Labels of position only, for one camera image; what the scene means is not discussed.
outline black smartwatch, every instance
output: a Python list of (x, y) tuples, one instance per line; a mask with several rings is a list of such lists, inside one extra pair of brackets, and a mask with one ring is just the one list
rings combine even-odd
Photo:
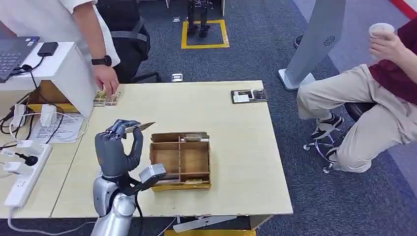
[(112, 66), (112, 58), (109, 55), (104, 56), (102, 59), (91, 59), (93, 65), (106, 65)]

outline beige pants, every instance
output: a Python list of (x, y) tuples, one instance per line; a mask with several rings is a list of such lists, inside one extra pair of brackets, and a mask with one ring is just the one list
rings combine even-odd
[(330, 109), (345, 102), (377, 103), (353, 125), (337, 150), (335, 166), (343, 171), (365, 172), (380, 152), (417, 141), (417, 106), (380, 86), (366, 65), (300, 87), (297, 102), (301, 119), (327, 117)]

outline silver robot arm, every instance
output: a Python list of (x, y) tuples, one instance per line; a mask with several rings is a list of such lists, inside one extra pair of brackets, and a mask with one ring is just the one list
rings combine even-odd
[[(132, 127), (133, 147), (131, 153), (126, 155), (120, 139), (125, 138), (125, 130)], [(142, 153), (140, 128), (136, 121), (117, 120), (106, 132), (96, 135), (95, 148), (103, 176), (93, 184), (94, 208), (99, 218), (92, 236), (126, 236), (136, 210), (138, 192), (150, 188), (166, 175), (164, 166), (156, 164), (146, 167), (139, 174), (141, 182), (130, 177), (128, 171), (139, 165)]]

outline sneaker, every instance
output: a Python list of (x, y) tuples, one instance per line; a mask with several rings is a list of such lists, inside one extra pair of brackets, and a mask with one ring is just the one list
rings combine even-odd
[(332, 162), (336, 162), (336, 153), (337, 153), (337, 149), (339, 149), (339, 147), (333, 147), (332, 149), (330, 149), (327, 153), (326, 153), (326, 159)]
[(199, 37), (200, 38), (205, 38), (207, 37), (207, 34), (209, 32), (210, 26), (209, 25), (205, 25), (205, 26), (201, 26), (200, 28), (200, 33), (199, 33)]
[(297, 49), (301, 43), (302, 40), (302, 35), (298, 36), (297, 38), (295, 38), (294, 40), (294, 48)]
[(341, 126), (345, 120), (335, 114), (331, 114), (330, 119), (317, 120), (316, 130), (311, 134), (312, 139), (322, 139), (331, 131)]
[(197, 25), (189, 26), (188, 30), (187, 30), (187, 35), (188, 36), (193, 36), (193, 35), (196, 34), (197, 31), (198, 31), (198, 26)]

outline person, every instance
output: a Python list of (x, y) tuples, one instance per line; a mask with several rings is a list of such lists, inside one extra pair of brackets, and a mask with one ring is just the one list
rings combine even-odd
[[(44, 42), (76, 42), (92, 65), (95, 82), (107, 96), (119, 86), (116, 53), (96, 0), (0, 0), (0, 30), (10, 36), (40, 36)], [(107, 63), (104, 58), (110, 57)]]
[(298, 114), (316, 118), (311, 137), (321, 139), (343, 123), (329, 110), (346, 102), (376, 105), (352, 126), (340, 146), (327, 158), (334, 169), (363, 173), (380, 152), (417, 140), (417, 18), (390, 32), (375, 32), (369, 52), (377, 64), (357, 66), (340, 75), (301, 86)]

